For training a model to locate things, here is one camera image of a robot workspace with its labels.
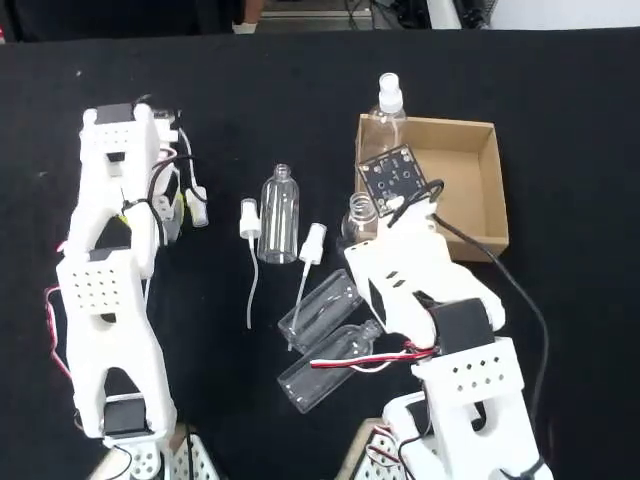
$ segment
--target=black tablecloth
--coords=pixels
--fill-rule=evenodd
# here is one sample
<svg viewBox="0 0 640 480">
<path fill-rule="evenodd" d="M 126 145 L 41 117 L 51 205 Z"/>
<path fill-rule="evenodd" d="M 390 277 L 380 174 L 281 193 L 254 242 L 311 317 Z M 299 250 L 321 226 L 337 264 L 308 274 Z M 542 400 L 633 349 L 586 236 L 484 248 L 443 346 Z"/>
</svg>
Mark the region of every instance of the black tablecloth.
<svg viewBox="0 0 640 480">
<path fill-rule="evenodd" d="M 84 478 L 103 453 L 73 426 L 72 388 L 49 359 L 42 290 L 55 283 L 54 249 L 76 200 L 82 111 L 142 93 L 183 110 L 203 159 L 211 225 L 158 255 L 149 317 L 181 417 L 231 478 L 332 478 L 360 422 L 418 389 L 395 366 L 354 376 L 308 415 L 289 404 L 275 378 L 297 355 L 276 323 L 294 302 L 300 264 L 262 266 L 255 329 L 244 329 L 252 268 L 238 238 L 240 199 L 259 196 L 276 161 L 290 164 L 302 235 L 312 221 L 329 227 L 309 287 L 338 268 L 357 115 L 375 102 L 384 71 L 399 74 L 411 115 L 495 123 L 511 234 L 503 258 L 551 331 L 546 455 L 557 478 L 633 477 L 638 52 L 638 30 L 0 47 L 3 478 Z M 539 329 L 490 266 L 473 270 L 503 298 L 530 385 Z M 353 320 L 366 317 L 362 308 Z"/>
</svg>

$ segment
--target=plastic bottle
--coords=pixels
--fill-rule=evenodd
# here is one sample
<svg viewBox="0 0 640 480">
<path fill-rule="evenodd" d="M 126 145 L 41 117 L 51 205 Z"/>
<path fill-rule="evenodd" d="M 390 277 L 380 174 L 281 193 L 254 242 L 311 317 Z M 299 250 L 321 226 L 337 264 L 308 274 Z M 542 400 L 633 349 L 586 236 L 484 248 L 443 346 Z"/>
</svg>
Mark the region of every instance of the plastic bottle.
<svg viewBox="0 0 640 480">
<path fill-rule="evenodd" d="M 309 362 L 320 358 L 343 360 L 370 355 L 373 341 L 381 333 L 375 320 L 367 320 L 360 326 L 344 325 L 282 373 L 278 383 L 300 413 L 307 413 L 354 372 L 351 368 L 313 369 Z"/>
<path fill-rule="evenodd" d="M 354 193 L 349 198 L 349 211 L 342 219 L 344 246 L 374 240 L 378 234 L 378 213 L 366 193 Z"/>
<path fill-rule="evenodd" d="M 376 157 L 404 142 L 407 115 L 404 113 L 400 80 L 395 73 L 380 76 L 378 105 L 364 122 L 360 161 Z"/>
<path fill-rule="evenodd" d="M 297 351 L 305 354 L 338 327 L 360 303 L 362 297 L 346 270 L 336 270 L 304 297 L 299 305 L 296 328 L 293 328 L 295 307 L 282 317 L 278 328 Z"/>
<path fill-rule="evenodd" d="M 262 187 L 258 258 L 267 263 L 290 263 L 298 258 L 298 184 L 291 169 L 276 165 L 273 177 Z"/>
</svg>

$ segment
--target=open cardboard box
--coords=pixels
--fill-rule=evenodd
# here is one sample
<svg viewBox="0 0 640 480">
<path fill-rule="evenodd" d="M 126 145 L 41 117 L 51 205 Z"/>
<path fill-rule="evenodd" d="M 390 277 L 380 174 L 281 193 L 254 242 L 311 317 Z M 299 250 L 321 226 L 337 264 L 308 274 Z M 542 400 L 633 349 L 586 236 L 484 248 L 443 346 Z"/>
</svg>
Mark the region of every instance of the open cardboard box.
<svg viewBox="0 0 640 480">
<path fill-rule="evenodd" d="M 356 164 L 360 161 L 363 134 L 371 121 L 368 115 L 360 116 Z M 411 147 L 427 180 L 444 180 L 438 215 L 496 255 L 502 253 L 509 245 L 509 229 L 493 124 L 410 117 L 403 142 Z M 366 191 L 357 171 L 356 191 Z M 442 228 L 439 232 L 447 239 L 452 259 L 489 260 L 450 232 Z"/>
</svg>

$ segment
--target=robotic arm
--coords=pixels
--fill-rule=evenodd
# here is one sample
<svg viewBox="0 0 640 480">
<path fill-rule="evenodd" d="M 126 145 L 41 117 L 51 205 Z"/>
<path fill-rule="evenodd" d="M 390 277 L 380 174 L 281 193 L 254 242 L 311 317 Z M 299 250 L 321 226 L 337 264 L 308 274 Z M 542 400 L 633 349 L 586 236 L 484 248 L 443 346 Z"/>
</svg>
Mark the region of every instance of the robotic arm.
<svg viewBox="0 0 640 480">
<path fill-rule="evenodd" d="M 74 402 L 88 437 L 129 452 L 132 464 L 125 478 L 155 478 L 164 462 L 163 478 L 170 479 L 176 409 L 142 285 L 148 290 L 160 239 L 175 241 L 182 223 L 175 166 L 164 167 L 149 192 L 158 162 L 176 155 L 170 144 L 178 132 L 171 130 L 171 119 L 154 118 L 144 103 L 89 109 L 83 121 L 78 204 L 57 266 Z M 206 198 L 203 187 L 197 188 Z M 197 207 L 194 224 L 204 226 L 206 207 Z M 115 216 L 130 227 L 131 247 L 95 249 Z M 107 398 L 104 382 L 112 367 L 124 370 L 139 393 Z M 138 464 L 139 459 L 146 463 Z"/>
<path fill-rule="evenodd" d="M 375 240 L 345 250 L 358 292 L 387 332 L 439 349 L 412 367 L 424 392 L 391 401 L 384 420 L 398 443 L 416 440 L 401 454 L 418 480 L 551 479 L 522 398 L 513 342 L 494 337 L 505 323 L 502 303 L 451 261 L 430 217 L 435 210 L 435 202 L 421 200 L 391 228 L 381 219 Z M 408 408 L 425 397 L 432 434 L 418 431 Z M 479 403 L 486 422 L 475 431 Z"/>
</svg>

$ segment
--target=circuit board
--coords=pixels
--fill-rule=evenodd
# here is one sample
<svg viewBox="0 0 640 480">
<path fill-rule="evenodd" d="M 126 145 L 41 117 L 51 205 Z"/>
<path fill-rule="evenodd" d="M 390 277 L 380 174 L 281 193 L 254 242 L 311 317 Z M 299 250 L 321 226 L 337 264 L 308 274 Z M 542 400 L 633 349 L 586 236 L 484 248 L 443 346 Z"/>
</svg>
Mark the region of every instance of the circuit board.
<svg viewBox="0 0 640 480">
<path fill-rule="evenodd" d="M 408 145 L 401 145 L 358 165 L 358 172 L 378 216 L 393 213 L 404 201 L 427 194 L 427 181 Z"/>
</svg>

